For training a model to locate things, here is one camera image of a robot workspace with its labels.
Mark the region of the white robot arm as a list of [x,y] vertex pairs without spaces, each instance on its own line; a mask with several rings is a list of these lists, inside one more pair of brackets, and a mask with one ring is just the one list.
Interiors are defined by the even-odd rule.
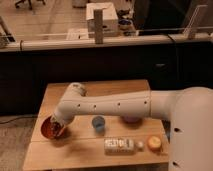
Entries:
[[76,115],[151,117],[171,123],[169,171],[213,171],[213,89],[137,91],[88,96],[80,83],[71,83],[51,116],[59,136]]

